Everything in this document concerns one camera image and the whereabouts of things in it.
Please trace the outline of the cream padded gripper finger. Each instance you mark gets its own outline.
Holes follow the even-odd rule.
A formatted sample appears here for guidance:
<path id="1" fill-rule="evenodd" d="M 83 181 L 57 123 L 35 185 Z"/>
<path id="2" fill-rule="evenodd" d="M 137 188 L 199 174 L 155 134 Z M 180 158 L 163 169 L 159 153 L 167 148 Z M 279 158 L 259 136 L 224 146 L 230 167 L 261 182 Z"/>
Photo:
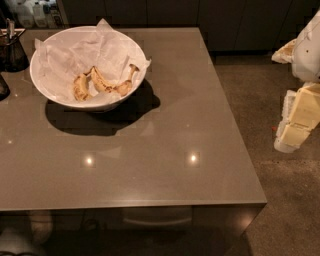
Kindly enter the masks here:
<path id="1" fill-rule="evenodd" d="M 319 123 L 320 84 L 305 83 L 297 92 L 288 90 L 274 148 L 283 153 L 293 153 Z"/>

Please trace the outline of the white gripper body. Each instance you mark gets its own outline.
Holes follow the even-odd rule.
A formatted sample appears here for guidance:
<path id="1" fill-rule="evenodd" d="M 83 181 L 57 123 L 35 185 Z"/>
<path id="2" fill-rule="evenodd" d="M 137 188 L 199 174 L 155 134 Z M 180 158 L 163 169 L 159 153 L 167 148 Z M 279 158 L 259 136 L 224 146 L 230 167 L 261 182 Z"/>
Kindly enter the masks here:
<path id="1" fill-rule="evenodd" d="M 271 60 L 289 63 L 293 76 L 303 82 L 320 82 L 320 9 L 295 39 L 273 53 Z"/>

